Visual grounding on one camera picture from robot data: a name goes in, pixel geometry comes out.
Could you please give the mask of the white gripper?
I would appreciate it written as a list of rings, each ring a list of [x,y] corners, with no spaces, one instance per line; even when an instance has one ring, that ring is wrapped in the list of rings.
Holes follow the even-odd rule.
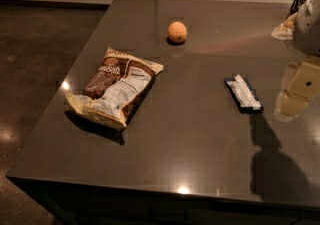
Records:
[[[320,0],[306,0],[294,21],[294,46],[308,55],[320,55]],[[297,117],[320,92],[320,58],[305,57],[296,67],[286,91],[277,97],[279,113]]]

